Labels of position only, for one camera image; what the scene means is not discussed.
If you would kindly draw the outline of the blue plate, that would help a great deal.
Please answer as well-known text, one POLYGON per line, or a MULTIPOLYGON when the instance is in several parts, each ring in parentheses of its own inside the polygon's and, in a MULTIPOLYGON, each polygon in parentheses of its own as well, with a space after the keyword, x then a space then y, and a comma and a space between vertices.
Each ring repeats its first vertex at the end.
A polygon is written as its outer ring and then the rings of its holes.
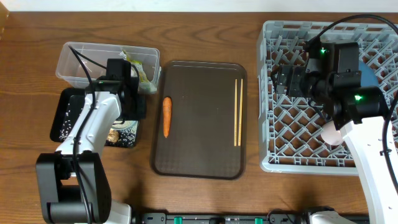
POLYGON ((361 86, 379 86, 377 76, 373 69, 368 67, 364 62, 359 61, 359 71, 361 72, 361 86))

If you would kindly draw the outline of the orange carrot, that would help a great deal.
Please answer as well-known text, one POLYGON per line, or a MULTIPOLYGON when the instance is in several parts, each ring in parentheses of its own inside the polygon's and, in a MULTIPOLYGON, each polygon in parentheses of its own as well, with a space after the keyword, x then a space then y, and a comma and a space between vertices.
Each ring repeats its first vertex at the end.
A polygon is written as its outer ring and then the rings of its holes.
POLYGON ((163 112, 163 131, 164 137, 168 138, 170 132, 170 123, 172 117, 172 100, 170 97, 165 97, 162 105, 163 112))

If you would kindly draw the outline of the yellow green snack wrapper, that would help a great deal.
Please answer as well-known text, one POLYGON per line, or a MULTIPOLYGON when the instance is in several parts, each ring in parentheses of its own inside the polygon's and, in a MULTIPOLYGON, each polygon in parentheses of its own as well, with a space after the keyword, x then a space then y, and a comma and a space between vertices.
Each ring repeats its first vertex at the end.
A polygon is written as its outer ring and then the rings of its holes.
POLYGON ((147 78, 147 75, 142 66, 142 62, 138 60, 133 60, 124 49, 122 49, 121 55, 124 57, 125 60, 131 63, 131 76, 139 78, 138 92, 147 95, 154 94, 157 89, 147 78))

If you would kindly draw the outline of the brown food scrap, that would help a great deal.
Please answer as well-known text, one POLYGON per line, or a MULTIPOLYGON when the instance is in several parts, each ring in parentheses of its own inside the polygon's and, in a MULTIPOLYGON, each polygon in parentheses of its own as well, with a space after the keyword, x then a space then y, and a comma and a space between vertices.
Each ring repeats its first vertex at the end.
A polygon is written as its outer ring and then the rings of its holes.
POLYGON ((118 132, 118 130, 110 129, 106 140, 111 143, 116 143, 119 140, 119 138, 120 138, 120 133, 118 132))

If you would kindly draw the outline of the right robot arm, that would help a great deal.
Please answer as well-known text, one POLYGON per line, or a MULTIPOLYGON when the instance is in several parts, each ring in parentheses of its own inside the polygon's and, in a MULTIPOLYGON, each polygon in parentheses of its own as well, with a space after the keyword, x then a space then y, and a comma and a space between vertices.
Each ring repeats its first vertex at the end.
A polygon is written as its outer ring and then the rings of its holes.
POLYGON ((397 222, 397 151, 381 89, 363 86, 357 42, 319 42, 304 66, 279 65, 274 90, 323 105, 354 159, 371 223, 397 222))

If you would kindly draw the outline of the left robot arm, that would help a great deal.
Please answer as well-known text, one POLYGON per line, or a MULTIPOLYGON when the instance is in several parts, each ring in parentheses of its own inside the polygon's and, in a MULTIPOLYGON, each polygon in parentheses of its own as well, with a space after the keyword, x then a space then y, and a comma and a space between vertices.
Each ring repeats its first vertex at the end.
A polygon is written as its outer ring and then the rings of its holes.
POLYGON ((145 117, 139 77, 127 60, 107 61, 106 74, 90 80, 82 112, 53 153, 36 162, 42 216, 47 223, 134 223, 130 205, 113 200, 101 162, 106 138, 116 120, 145 117))

